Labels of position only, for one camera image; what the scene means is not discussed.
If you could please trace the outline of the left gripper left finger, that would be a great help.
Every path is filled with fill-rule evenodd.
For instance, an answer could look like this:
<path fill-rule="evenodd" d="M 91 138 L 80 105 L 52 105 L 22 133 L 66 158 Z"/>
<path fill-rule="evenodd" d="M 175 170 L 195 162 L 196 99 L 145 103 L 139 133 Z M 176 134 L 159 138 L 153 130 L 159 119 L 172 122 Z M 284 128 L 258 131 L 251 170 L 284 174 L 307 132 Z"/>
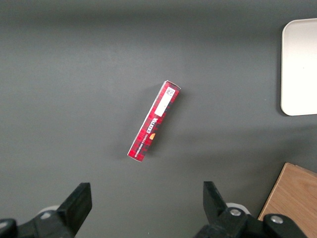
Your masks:
<path fill-rule="evenodd" d="M 80 183 L 59 205 L 43 209 L 18 225 L 12 218 L 0 220 L 2 238 L 74 238 L 92 209 L 91 184 Z"/>

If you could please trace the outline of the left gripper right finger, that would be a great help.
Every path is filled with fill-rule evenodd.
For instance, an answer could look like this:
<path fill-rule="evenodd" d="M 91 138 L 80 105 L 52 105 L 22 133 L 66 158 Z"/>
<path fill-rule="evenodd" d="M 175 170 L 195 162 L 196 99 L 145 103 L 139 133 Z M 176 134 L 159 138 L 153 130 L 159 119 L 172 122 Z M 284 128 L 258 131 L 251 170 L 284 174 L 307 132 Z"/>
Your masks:
<path fill-rule="evenodd" d="M 224 202 L 212 181 L 203 183 L 203 207 L 208 224 L 196 238 L 305 238 L 305 233 L 289 217 L 267 214 L 258 220 L 238 207 Z"/>

